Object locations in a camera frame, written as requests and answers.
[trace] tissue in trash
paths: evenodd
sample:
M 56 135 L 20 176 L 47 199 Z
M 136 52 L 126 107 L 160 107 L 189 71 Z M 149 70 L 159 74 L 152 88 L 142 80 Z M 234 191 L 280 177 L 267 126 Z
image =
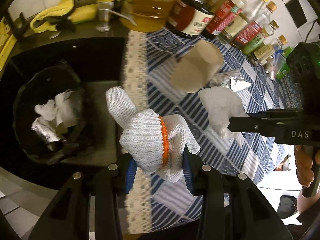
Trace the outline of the tissue in trash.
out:
M 243 136 L 228 129 L 231 117 L 248 117 L 241 98 L 231 89 L 212 87 L 198 92 L 200 100 L 209 114 L 209 124 L 221 138 L 235 138 L 242 147 Z

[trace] clear plastic bottle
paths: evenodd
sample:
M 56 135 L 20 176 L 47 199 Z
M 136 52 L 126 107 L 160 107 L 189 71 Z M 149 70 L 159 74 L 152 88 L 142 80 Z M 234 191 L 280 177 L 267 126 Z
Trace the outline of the clear plastic bottle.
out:
M 219 35 L 246 5 L 247 0 L 227 0 L 207 25 L 205 36 Z
M 121 18 L 121 23 L 138 32 L 153 32 L 166 22 L 175 0 L 124 0 L 121 13 L 134 22 Z
M 224 44 L 229 43 L 234 39 L 239 32 L 247 26 L 247 24 L 254 20 L 258 15 L 260 9 L 268 0 L 251 0 L 247 7 L 223 30 L 217 37 L 218 40 Z
M 275 30 L 278 29 L 279 26 L 275 21 L 271 21 L 269 25 L 264 27 L 260 33 L 258 33 L 248 44 L 246 44 L 242 48 L 242 52 L 245 55 L 249 55 L 253 52 L 263 41 L 265 38 L 273 35 Z
M 230 44 L 238 49 L 242 49 L 254 36 L 262 31 L 263 27 L 269 25 L 270 15 L 276 9 L 277 6 L 272 1 L 266 7 L 261 8 L 256 18 Z
M 271 41 L 270 44 L 263 46 L 257 51 L 250 54 L 250 61 L 257 65 L 259 63 L 263 63 L 264 60 L 269 58 L 272 54 L 282 49 L 282 47 L 287 44 L 287 39 L 281 35 L 278 38 Z

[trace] cooking oil bottle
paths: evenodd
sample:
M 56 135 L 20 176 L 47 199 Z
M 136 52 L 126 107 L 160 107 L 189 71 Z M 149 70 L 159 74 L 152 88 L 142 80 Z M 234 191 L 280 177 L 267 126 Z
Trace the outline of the cooking oil bottle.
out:
M 137 23 L 133 26 L 127 19 L 121 23 L 139 32 L 154 32 L 161 29 L 167 20 L 175 0 L 124 0 L 121 13 Z

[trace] finger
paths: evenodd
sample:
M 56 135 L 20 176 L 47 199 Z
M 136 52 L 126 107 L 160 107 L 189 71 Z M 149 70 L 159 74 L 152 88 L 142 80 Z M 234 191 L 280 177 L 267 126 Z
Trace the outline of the finger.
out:
M 304 186 L 310 185 L 310 183 L 313 182 L 315 178 L 312 170 L 302 167 L 297 168 L 297 175 L 300 177 L 300 184 Z
M 299 151 L 299 150 L 301 150 L 302 145 L 295 145 L 294 148 L 295 148 L 297 151 Z
M 320 150 L 316 154 L 316 163 L 320 164 Z
M 300 150 L 294 149 L 294 157 L 296 158 L 296 164 L 305 169 L 312 168 L 312 158 L 305 153 L 301 148 Z
M 305 182 L 299 175 L 298 170 L 297 170 L 297 178 L 298 178 L 298 182 L 304 186 L 304 187 L 310 187 L 311 183 Z

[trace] yellow cloth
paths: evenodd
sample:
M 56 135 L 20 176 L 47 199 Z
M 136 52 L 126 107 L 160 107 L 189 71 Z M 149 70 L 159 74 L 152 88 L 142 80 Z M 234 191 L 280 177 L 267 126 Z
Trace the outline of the yellow cloth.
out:
M 70 12 L 74 7 L 74 0 L 60 0 L 59 4 L 54 7 L 50 7 L 42 12 L 38 13 L 36 17 L 30 22 L 30 28 L 35 33 L 42 33 L 44 31 L 56 31 L 56 26 L 50 24 L 49 22 L 43 23 L 39 27 L 34 27 L 34 22 L 37 20 L 43 20 L 45 17 L 48 16 L 63 16 Z

